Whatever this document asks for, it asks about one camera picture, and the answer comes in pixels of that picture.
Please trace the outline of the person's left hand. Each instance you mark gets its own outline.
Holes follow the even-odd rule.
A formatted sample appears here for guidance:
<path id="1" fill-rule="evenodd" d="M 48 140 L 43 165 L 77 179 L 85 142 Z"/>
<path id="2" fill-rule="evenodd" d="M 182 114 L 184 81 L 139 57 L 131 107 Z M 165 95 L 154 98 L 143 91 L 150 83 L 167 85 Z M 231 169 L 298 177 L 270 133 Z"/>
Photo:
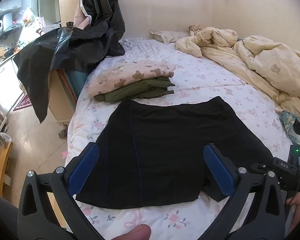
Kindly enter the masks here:
<path id="1" fill-rule="evenodd" d="M 141 224 L 121 236 L 115 237 L 113 240 L 149 240 L 151 236 L 151 228 L 146 224 Z"/>

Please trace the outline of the person's right hand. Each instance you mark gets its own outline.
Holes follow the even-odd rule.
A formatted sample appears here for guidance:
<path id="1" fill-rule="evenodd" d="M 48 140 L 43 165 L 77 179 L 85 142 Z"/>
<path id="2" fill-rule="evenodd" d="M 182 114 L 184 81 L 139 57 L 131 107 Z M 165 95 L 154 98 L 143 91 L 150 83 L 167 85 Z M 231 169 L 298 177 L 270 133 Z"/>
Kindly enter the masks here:
<path id="1" fill-rule="evenodd" d="M 285 239 L 300 240 L 300 192 L 294 197 L 288 198 L 286 204 L 295 206 L 295 212 L 289 228 L 289 234 Z"/>

